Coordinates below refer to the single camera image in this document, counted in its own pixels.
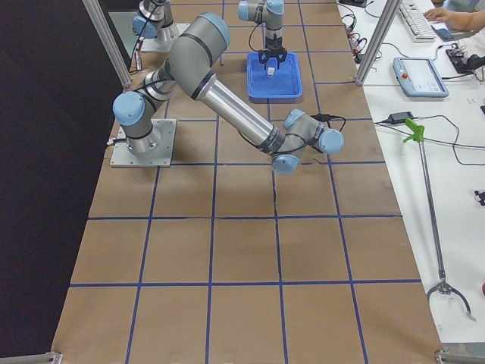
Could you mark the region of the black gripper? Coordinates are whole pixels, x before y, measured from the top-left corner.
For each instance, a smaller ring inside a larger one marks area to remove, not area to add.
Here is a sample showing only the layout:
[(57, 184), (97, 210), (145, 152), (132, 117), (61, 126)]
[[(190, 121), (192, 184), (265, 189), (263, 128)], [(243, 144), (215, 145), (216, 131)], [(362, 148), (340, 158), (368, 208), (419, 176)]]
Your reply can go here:
[(264, 71), (267, 71), (267, 62), (270, 58), (277, 60), (277, 69), (280, 69), (280, 65), (285, 62), (287, 56), (287, 50), (285, 47), (279, 46), (275, 49), (261, 49), (258, 50), (258, 61), (263, 67)]

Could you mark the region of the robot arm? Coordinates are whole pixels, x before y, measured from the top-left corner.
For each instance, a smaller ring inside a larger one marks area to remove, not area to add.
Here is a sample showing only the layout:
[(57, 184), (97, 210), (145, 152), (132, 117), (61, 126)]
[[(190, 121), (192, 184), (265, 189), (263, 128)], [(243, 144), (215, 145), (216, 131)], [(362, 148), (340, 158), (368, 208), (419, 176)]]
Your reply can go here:
[(116, 120), (124, 130), (133, 154), (150, 152), (160, 142), (152, 116), (179, 86), (191, 99), (202, 102), (256, 149), (272, 158), (272, 168), (291, 174), (299, 166), (305, 147), (320, 153), (339, 152), (343, 134), (304, 111), (294, 108), (287, 116), (285, 133), (241, 100), (217, 78), (214, 63), (230, 44), (230, 31), (223, 19), (205, 12), (181, 33), (168, 57), (156, 71), (147, 74), (137, 89), (121, 93), (113, 102)]
[[(256, 51), (260, 64), (270, 59), (277, 64), (286, 60), (283, 46), (283, 1), (241, 1), (238, 4), (240, 20), (264, 25), (264, 47)], [(135, 49), (142, 48), (142, 41), (149, 39), (155, 52), (166, 52), (182, 33), (174, 23), (169, 1), (141, 1), (138, 14), (133, 18), (133, 32), (138, 36)]]

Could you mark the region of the person hand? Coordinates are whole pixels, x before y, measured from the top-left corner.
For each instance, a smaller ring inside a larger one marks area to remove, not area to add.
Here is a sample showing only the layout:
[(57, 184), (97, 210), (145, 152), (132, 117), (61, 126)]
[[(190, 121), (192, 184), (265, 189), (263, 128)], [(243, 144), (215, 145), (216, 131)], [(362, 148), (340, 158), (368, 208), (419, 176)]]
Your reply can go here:
[(426, 12), (424, 12), (424, 17), (428, 21), (434, 21), (434, 22), (446, 22), (449, 19), (449, 11), (446, 10), (445, 8), (434, 8), (430, 9)]

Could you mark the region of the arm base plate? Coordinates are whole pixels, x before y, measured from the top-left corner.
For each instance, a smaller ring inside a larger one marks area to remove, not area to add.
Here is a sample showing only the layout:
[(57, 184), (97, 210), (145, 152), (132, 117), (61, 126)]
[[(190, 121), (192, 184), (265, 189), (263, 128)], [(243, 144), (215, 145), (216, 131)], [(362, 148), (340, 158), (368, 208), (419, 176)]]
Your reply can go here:
[(154, 24), (148, 23), (142, 32), (142, 51), (169, 52), (173, 42), (188, 26), (187, 23), (173, 23), (168, 27), (156, 27)]
[(152, 132), (139, 140), (127, 138), (122, 127), (113, 143), (113, 168), (169, 168), (174, 152), (177, 120), (153, 118)]

